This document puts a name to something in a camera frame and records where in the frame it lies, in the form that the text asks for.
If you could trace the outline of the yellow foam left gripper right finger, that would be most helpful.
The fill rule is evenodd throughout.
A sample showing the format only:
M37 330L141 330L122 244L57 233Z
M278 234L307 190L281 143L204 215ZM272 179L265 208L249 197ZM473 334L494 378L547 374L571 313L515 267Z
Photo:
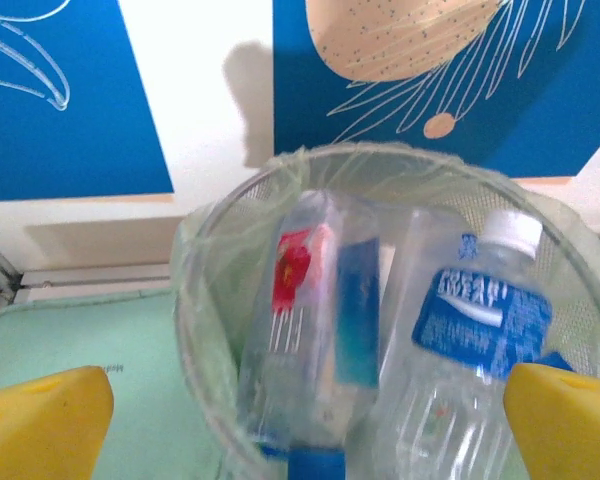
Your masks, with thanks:
M600 479L600 379L522 363L503 403L530 478Z

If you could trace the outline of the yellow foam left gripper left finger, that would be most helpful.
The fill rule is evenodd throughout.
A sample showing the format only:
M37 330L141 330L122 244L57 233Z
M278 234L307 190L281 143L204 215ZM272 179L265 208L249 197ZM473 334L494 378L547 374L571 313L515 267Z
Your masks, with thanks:
M0 479L89 479L114 410L99 366L0 389Z

